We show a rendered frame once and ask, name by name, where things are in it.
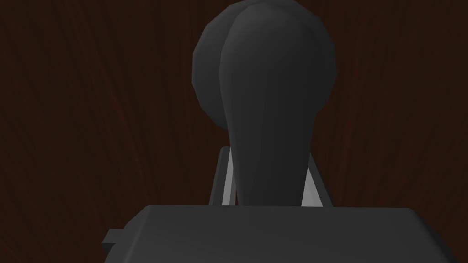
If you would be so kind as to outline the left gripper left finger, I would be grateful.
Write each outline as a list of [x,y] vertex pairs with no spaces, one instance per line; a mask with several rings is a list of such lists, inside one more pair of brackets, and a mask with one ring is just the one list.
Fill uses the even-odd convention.
[[209,205],[236,205],[236,183],[230,146],[220,150]]

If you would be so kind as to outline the black door handle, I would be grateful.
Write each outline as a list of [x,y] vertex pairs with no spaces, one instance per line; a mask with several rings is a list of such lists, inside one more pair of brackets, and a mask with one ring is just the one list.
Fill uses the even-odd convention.
[[205,26],[192,84],[229,133],[240,205],[302,204],[314,121],[336,76],[324,23],[295,0],[243,0]]

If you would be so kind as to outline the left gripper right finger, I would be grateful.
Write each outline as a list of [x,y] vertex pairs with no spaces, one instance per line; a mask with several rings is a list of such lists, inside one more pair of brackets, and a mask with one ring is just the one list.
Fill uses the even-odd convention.
[[312,154],[309,155],[305,187],[303,191],[303,207],[333,207],[328,190],[325,186],[318,166]]

